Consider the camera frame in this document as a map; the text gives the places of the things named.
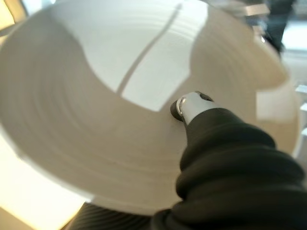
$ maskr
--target black sleeve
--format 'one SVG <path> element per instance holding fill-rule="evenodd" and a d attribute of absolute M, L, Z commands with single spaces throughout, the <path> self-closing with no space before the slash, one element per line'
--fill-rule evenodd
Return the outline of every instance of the black sleeve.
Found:
<path fill-rule="evenodd" d="M 268 134 L 226 109 L 199 114 L 186 131 L 182 202 L 157 213 L 153 230 L 307 229 L 304 172 Z"/>

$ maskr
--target black hose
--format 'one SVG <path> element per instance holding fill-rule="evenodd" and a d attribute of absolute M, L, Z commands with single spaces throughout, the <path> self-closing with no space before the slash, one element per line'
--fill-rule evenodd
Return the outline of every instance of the black hose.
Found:
<path fill-rule="evenodd" d="M 67 230 L 147 230 L 149 222 L 148 216 L 112 211 L 84 203 Z"/>
<path fill-rule="evenodd" d="M 199 114 L 186 129 L 182 202 L 157 213 L 153 230 L 307 229 L 304 172 L 268 134 L 225 109 Z"/>

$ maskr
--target bright light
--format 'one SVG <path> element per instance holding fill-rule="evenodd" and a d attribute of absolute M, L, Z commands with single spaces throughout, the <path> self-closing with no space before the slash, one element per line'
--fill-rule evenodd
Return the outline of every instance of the bright light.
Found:
<path fill-rule="evenodd" d="M 302 104 L 301 110 L 307 112 L 307 103 Z"/>
<path fill-rule="evenodd" d="M 289 23 L 283 34 L 283 45 L 286 49 L 307 50 L 307 23 Z"/>

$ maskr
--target black ribbed surface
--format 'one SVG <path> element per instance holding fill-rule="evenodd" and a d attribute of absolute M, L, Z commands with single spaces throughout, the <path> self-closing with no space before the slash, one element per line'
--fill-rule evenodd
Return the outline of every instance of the black ribbed surface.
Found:
<path fill-rule="evenodd" d="M 112 211 L 84 203 L 68 230 L 146 230 L 150 217 Z"/>
<path fill-rule="evenodd" d="M 182 202 L 157 213 L 153 230 L 306 230 L 304 172 L 273 139 L 225 109 L 186 127 L 177 193 Z"/>

